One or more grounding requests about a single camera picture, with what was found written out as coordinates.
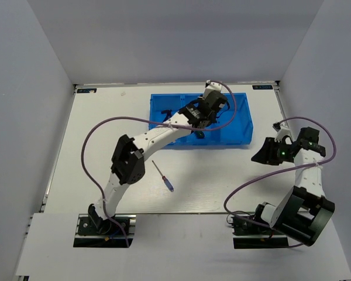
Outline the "green stubby screwdriver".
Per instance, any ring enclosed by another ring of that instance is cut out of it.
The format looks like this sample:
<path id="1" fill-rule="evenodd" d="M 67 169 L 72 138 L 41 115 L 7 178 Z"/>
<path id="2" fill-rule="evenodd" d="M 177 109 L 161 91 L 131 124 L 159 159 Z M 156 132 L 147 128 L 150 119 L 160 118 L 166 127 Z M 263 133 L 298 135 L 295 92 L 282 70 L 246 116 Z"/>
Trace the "green stubby screwdriver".
<path id="1" fill-rule="evenodd" d="M 195 133 L 195 136 L 196 136 L 197 139 L 205 138 L 205 134 L 202 131 L 196 131 L 194 133 Z"/>

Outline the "red blue handled screwdriver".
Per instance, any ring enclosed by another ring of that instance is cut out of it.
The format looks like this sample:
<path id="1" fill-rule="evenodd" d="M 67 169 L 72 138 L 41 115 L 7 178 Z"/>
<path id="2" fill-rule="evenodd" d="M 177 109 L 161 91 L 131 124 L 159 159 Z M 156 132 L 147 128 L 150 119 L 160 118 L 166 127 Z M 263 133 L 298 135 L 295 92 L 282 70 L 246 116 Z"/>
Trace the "red blue handled screwdriver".
<path id="1" fill-rule="evenodd" d="M 170 181 L 168 180 L 168 178 L 161 172 L 161 170 L 159 169 L 159 167 L 156 165 L 156 163 L 152 160 L 153 165 L 155 166 L 156 170 L 158 171 L 158 173 L 161 176 L 162 181 L 164 182 L 165 186 L 167 187 L 167 189 L 170 192 L 174 191 L 174 187 L 173 185 L 170 183 Z"/>

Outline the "large brown hex key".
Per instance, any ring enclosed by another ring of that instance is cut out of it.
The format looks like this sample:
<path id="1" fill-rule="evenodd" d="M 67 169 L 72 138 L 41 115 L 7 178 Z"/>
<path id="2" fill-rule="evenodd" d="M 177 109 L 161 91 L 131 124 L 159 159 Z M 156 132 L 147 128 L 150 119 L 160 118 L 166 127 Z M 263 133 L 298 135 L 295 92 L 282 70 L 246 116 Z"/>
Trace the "large brown hex key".
<path id="1" fill-rule="evenodd" d="M 161 111 L 161 113 L 165 115 L 163 122 L 167 121 L 168 119 L 170 119 L 172 117 L 172 110 L 171 109 L 165 109 L 165 110 Z"/>

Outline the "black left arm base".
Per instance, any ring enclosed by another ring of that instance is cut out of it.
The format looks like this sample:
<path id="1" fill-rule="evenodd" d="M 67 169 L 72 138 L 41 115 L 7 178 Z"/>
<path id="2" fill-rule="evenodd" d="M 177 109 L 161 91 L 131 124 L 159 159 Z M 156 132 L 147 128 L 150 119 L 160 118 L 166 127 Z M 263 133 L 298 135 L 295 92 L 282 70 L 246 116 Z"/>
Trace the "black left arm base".
<path id="1" fill-rule="evenodd" d="M 108 220 L 101 230 L 97 230 L 86 214 L 80 214 L 74 236 L 74 248 L 127 248 L 126 241 L 131 246 L 134 235 L 136 216 L 117 215 L 115 220 L 120 223 L 126 233 L 125 239 L 121 229 Z"/>

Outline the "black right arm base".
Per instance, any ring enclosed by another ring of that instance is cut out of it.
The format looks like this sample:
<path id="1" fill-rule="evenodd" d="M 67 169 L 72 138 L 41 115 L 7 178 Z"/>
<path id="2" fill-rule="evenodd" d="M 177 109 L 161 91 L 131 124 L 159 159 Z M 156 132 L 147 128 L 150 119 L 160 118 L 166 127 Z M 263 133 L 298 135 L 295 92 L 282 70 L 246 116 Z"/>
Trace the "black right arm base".
<path id="1" fill-rule="evenodd" d="M 233 215 L 226 217 L 232 229 L 234 249 L 281 249 L 288 248 L 286 235 L 269 228 L 239 220 Z"/>

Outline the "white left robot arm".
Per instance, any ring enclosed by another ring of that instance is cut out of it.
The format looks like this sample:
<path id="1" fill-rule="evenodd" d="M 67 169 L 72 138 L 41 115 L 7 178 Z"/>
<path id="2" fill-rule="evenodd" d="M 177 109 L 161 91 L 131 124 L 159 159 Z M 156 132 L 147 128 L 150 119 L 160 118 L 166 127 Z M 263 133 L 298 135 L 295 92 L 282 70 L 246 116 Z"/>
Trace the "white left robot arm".
<path id="1" fill-rule="evenodd" d="M 145 161 L 169 143 L 185 137 L 196 129 L 205 129 L 216 122 L 218 112 L 228 101 L 222 85 L 211 82 L 202 96 L 191 101 L 161 125 L 134 137 L 122 135 L 112 155 L 109 180 L 104 194 L 88 208 L 92 227 L 100 234 L 107 233 L 124 193 L 145 174 Z"/>

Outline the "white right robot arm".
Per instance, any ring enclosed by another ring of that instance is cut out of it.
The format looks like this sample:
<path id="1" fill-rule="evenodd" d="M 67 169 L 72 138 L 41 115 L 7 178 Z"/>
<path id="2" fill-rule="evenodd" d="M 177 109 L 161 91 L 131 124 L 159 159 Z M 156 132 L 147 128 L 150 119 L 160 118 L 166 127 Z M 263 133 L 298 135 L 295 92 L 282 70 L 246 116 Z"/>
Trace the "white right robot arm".
<path id="1" fill-rule="evenodd" d="M 267 137 L 252 161 L 271 166 L 293 163 L 297 167 L 295 183 L 279 205 L 267 202 L 258 205 L 252 225 L 261 234 L 274 229 L 311 246 L 335 211 L 334 203 L 325 197 L 322 188 L 319 163 L 326 150 L 319 145 L 319 131 L 314 128 L 301 128 L 297 139 L 287 143 L 291 138 L 289 128 L 280 124 L 273 127 L 276 137 Z"/>

